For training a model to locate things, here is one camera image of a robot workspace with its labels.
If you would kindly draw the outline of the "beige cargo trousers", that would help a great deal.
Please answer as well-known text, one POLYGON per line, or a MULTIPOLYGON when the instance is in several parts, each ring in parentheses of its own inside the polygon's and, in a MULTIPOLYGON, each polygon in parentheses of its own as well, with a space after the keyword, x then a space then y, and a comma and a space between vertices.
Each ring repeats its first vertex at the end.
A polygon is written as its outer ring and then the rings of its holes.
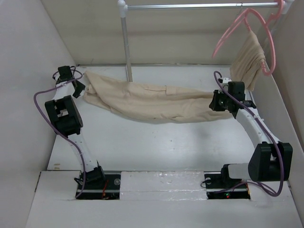
POLYGON ((211 92, 168 85, 127 82, 85 72, 84 100, 126 118, 148 122, 195 123, 228 119, 228 111, 210 109, 211 92))

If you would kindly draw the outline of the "pink plastic hanger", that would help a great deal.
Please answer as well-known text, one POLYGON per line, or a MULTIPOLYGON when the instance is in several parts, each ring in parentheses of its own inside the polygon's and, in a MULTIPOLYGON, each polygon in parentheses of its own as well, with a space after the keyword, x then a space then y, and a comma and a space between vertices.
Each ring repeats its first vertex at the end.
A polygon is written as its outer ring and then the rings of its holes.
POLYGON ((237 27, 242 23, 244 20, 245 14, 248 12, 248 10, 244 10, 241 13, 238 14, 238 16, 235 18, 235 20, 232 22, 232 24, 227 28, 227 30, 224 32, 222 37, 217 42, 215 49, 212 54, 212 58, 214 58, 221 48, 221 46, 224 44, 224 42, 231 36, 231 34, 237 29, 237 27))

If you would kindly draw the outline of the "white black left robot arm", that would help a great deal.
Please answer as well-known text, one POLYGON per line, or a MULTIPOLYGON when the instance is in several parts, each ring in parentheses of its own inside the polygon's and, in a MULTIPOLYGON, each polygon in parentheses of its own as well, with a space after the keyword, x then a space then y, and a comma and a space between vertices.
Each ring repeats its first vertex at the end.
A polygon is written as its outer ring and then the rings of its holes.
POLYGON ((80 165, 81 174, 75 181, 80 185, 93 185, 101 188, 105 185, 106 177, 102 167, 94 160, 82 137, 83 121, 74 102, 80 97, 85 85, 76 80, 70 66, 58 68, 56 80, 58 90, 54 98, 45 102, 45 109, 52 126, 68 139, 80 165))

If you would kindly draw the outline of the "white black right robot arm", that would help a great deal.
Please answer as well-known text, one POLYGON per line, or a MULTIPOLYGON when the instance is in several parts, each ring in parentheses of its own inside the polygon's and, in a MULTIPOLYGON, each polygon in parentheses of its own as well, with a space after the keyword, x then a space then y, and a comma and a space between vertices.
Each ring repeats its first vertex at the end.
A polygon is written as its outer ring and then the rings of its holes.
POLYGON ((246 99, 243 82, 229 78, 217 79, 219 90, 213 92, 209 108, 216 112, 229 111, 243 126, 255 151, 248 163, 253 181, 286 181, 290 175, 293 148, 281 142, 259 116, 255 103, 246 99))

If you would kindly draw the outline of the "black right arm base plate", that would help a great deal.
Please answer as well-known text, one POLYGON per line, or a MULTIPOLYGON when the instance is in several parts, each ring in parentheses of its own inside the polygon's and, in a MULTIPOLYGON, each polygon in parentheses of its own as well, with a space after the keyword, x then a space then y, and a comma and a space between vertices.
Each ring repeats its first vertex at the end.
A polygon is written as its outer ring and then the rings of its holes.
POLYGON ((249 200, 251 198, 248 186, 241 185, 241 179, 230 177, 225 179, 220 172, 206 172, 204 178, 201 187, 206 190, 208 200, 249 200))

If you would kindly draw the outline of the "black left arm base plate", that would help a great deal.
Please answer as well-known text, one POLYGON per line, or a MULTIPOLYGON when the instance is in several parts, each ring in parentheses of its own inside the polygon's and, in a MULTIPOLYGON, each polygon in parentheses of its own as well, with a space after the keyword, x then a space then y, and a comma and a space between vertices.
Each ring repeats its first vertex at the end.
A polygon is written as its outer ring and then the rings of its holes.
POLYGON ((76 199, 80 200, 117 200, 120 198, 120 172, 106 172, 105 180, 95 180, 85 183, 85 188, 81 192, 82 186, 77 180, 76 199))

